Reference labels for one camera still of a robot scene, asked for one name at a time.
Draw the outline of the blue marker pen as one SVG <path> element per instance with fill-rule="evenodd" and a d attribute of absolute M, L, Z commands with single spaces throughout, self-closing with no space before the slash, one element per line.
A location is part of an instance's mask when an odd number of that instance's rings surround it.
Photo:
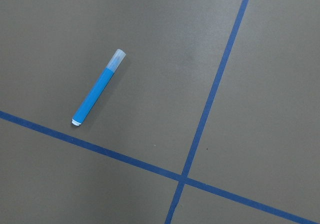
<path fill-rule="evenodd" d="M 123 50 L 117 49 L 115 51 L 114 55 L 98 77 L 97 81 L 73 115 L 71 119 L 72 125 L 79 127 L 84 122 L 125 56 L 126 53 Z"/>

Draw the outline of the brown paper table cover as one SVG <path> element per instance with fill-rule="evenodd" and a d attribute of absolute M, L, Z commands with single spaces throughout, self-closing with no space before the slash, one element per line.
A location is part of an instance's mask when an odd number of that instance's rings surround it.
<path fill-rule="evenodd" d="M 3 224 L 286 224 L 185 185 L 243 0 L 0 0 Z M 72 117 L 126 53 L 80 126 Z M 189 179 L 320 221 L 320 0 L 248 0 Z"/>

